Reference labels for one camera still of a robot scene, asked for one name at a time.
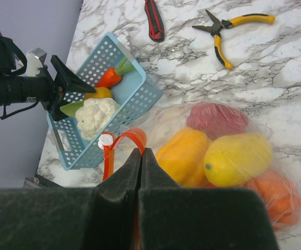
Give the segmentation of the blue plastic basket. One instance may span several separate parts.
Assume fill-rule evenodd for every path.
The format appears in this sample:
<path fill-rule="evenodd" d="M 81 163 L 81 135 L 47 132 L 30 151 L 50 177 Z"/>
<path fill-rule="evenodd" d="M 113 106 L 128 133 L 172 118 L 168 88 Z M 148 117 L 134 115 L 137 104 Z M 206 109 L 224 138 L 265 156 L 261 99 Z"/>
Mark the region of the blue plastic basket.
<path fill-rule="evenodd" d="M 132 64 L 134 70 L 123 76 L 122 81 L 111 89 L 120 108 L 103 128 L 103 131 L 115 136 L 121 133 L 121 126 L 128 126 L 144 115 L 160 99 L 162 91 L 124 45 L 109 32 L 102 37 L 76 72 L 81 80 L 94 86 L 107 69 L 119 65 L 124 58 Z M 84 140 L 74 118 L 54 121 L 48 114 L 47 122 L 58 142 L 58 155 L 66 171 L 95 168 L 103 161 L 103 150 L 98 147 L 99 137 L 96 136 L 91 141 Z"/>

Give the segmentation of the yellow bell pepper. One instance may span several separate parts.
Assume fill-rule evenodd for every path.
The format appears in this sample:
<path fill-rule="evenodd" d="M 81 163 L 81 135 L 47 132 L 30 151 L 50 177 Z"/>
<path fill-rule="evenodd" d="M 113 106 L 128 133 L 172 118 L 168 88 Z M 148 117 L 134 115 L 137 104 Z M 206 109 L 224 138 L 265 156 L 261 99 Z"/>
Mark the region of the yellow bell pepper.
<path fill-rule="evenodd" d="M 179 185 L 204 186 L 209 182 L 203 170 L 203 158 L 211 143 L 204 132 L 185 127 L 162 146 L 155 157 L 159 166 Z"/>

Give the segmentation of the yellow lemon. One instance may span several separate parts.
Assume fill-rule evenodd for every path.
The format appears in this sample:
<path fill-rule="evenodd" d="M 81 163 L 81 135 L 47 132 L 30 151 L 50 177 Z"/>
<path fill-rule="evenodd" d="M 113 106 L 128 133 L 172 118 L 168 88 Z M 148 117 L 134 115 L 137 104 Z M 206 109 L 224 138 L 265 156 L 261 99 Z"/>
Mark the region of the yellow lemon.
<path fill-rule="evenodd" d="M 230 187 L 264 173 L 272 158 L 268 139 L 260 133 L 247 132 L 217 138 L 204 156 L 203 167 L 211 184 Z"/>

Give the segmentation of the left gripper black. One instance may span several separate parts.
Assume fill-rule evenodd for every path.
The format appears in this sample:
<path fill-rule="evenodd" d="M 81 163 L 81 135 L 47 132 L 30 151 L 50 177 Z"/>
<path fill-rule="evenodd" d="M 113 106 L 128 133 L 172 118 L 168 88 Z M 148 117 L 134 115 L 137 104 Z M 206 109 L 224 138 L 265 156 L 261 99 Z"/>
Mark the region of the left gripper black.
<path fill-rule="evenodd" d="M 60 121 L 69 117 L 60 108 L 70 104 L 66 100 L 61 101 L 62 91 L 64 93 L 95 93 L 96 90 L 75 75 L 57 55 L 51 57 L 51 63 L 56 70 L 55 80 L 48 73 L 46 66 L 40 69 L 37 77 L 10 77 L 9 102 L 39 102 L 54 121 Z"/>

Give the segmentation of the clear zip bag orange zipper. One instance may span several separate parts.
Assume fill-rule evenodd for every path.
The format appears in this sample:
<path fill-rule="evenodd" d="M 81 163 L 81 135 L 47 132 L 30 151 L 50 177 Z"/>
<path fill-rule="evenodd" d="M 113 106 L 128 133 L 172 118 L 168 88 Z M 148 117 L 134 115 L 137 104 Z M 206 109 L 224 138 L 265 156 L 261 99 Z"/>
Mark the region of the clear zip bag orange zipper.
<path fill-rule="evenodd" d="M 241 110 L 199 102 L 156 108 L 122 134 L 104 132 L 104 176 L 114 160 L 136 147 L 151 148 L 159 166 L 185 188 L 245 187 L 263 200 L 276 231 L 301 219 L 301 194 L 280 166 L 269 137 Z"/>

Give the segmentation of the yellow orange fruit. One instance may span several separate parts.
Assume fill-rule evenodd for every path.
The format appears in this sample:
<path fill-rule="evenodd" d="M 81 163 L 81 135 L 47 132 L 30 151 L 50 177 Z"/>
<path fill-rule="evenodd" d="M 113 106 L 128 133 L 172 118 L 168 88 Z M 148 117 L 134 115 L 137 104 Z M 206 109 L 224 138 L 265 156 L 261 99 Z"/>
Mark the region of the yellow orange fruit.
<path fill-rule="evenodd" d="M 96 87 L 95 93 L 85 93 L 83 100 L 85 101 L 90 98 L 113 98 L 113 95 L 110 89 L 106 87 Z"/>

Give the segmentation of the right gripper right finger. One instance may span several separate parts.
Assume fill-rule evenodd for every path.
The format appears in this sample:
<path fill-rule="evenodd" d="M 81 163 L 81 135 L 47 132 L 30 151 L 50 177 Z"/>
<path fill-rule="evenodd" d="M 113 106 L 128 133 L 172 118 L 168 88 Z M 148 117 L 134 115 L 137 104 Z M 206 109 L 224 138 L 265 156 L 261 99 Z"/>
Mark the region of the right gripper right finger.
<path fill-rule="evenodd" d="M 278 249 L 261 198 L 252 190 L 183 188 L 142 157 L 138 192 L 141 249 Z"/>

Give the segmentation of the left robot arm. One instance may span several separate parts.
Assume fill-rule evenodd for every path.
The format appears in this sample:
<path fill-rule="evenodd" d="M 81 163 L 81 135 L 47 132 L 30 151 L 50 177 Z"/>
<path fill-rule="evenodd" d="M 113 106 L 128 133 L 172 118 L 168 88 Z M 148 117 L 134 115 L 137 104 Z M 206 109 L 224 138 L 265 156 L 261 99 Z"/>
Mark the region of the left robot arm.
<path fill-rule="evenodd" d="M 61 106 L 67 105 L 66 93 L 94 93 L 95 89 L 82 81 L 56 56 L 51 63 L 56 70 L 52 78 L 45 65 L 47 53 L 33 49 L 24 54 L 12 39 L 0 36 L 0 106 L 30 103 L 26 110 L 42 104 L 55 121 L 65 119 Z"/>

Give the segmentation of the red apple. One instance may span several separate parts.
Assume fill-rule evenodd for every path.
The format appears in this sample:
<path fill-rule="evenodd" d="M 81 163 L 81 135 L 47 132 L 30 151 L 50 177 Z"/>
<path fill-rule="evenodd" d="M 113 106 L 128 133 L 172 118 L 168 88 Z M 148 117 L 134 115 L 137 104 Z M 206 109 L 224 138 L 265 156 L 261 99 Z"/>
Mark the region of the red apple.
<path fill-rule="evenodd" d="M 192 107 L 186 125 L 206 133 L 211 140 L 215 140 L 224 135 L 245 132 L 248 118 L 236 108 L 203 102 Z"/>

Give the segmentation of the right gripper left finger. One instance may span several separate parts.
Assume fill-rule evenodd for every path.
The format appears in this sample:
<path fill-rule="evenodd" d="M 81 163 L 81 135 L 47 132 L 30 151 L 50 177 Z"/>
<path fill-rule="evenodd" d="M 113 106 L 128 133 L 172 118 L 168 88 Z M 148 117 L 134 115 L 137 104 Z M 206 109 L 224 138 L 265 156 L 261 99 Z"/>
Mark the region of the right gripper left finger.
<path fill-rule="evenodd" d="M 134 249 L 141 161 L 96 187 L 0 189 L 0 249 Z"/>

